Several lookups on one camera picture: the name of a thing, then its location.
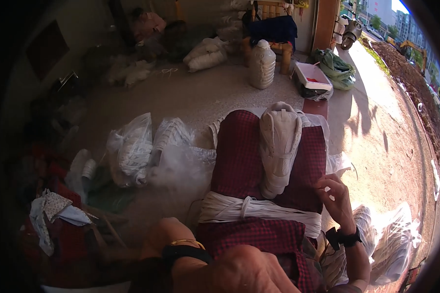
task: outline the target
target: gold bracelet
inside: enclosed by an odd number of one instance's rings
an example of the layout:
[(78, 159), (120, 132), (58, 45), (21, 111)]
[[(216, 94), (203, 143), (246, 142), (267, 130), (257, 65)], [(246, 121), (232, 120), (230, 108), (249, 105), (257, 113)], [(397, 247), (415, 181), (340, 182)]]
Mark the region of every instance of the gold bracelet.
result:
[(199, 241), (192, 240), (192, 239), (180, 239), (180, 240), (176, 240), (176, 241), (173, 241), (172, 243), (170, 243), (170, 245), (176, 245), (176, 244), (178, 244), (178, 243), (180, 243), (180, 242), (196, 243), (196, 244), (198, 244), (198, 245), (200, 246), (200, 248), (202, 248), (202, 249), (205, 250), (205, 247), (204, 247), (204, 245), (202, 245), (202, 243), (200, 243)]

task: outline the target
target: plastic jug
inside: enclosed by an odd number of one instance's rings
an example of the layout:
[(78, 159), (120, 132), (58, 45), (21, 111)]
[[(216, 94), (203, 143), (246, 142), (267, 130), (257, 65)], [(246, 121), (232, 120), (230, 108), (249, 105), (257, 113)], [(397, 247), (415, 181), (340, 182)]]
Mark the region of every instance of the plastic jug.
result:
[(274, 81), (275, 53), (272, 51), (269, 42), (260, 40), (258, 45), (252, 49), (250, 58), (250, 84), (263, 90)]

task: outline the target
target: person sitting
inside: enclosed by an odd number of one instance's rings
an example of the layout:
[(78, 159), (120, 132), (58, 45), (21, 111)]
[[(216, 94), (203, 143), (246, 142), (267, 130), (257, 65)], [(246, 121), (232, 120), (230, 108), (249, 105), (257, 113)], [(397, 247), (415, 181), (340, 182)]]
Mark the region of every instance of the person sitting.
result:
[[(247, 110), (233, 111), (223, 120), (211, 192), (244, 204), (249, 197), (265, 200), (259, 124), (259, 117)], [(340, 235), (356, 239), (349, 190), (337, 175), (325, 175), (325, 168), (322, 128), (303, 127), (289, 184), (270, 202), (313, 214), (321, 214), (324, 204), (340, 224)], [(307, 236), (316, 234), (306, 229), (297, 220), (246, 216), (199, 223), (194, 237), (177, 219), (162, 219), (147, 234), (140, 256), (145, 269), (129, 292), (326, 292), (317, 263), (317, 237)], [(344, 246), (349, 281), (328, 292), (362, 293), (370, 279), (368, 256), (358, 238)]]
[(132, 31), (137, 47), (143, 48), (142, 55), (145, 59), (151, 59), (151, 55), (162, 55), (166, 53), (163, 45), (160, 43), (162, 33), (166, 27), (166, 22), (154, 12), (144, 12), (142, 8), (136, 8), (131, 13), (133, 17)]

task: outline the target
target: excavator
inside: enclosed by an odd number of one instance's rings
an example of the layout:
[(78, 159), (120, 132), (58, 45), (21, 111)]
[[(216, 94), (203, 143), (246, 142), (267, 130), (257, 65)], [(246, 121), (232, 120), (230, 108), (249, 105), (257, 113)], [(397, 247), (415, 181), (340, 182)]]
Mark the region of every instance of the excavator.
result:
[(419, 68), (419, 69), (420, 69), (420, 73), (422, 74), (422, 76), (425, 75), (425, 69), (427, 66), (427, 50), (420, 48), (416, 44), (412, 43), (410, 40), (405, 40), (399, 46), (395, 46), (395, 47), (396, 47), (396, 50), (398, 50), (398, 52), (401, 53), (401, 55), (405, 56), (407, 59), (409, 59), (407, 56), (409, 47), (411, 47), (412, 49), (414, 49), (416, 51), (419, 51), (422, 54), (422, 60), (423, 60), (422, 68)]

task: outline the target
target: scooter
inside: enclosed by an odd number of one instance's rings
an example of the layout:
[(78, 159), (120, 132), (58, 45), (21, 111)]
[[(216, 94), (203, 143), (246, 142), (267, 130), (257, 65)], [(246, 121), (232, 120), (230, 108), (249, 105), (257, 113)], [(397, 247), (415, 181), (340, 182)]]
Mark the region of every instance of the scooter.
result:
[(349, 21), (349, 24), (346, 25), (345, 31), (342, 34), (342, 50), (349, 50), (352, 47), (352, 44), (360, 38), (362, 34), (362, 23), (357, 20), (357, 15), (352, 10), (349, 10), (355, 18)]

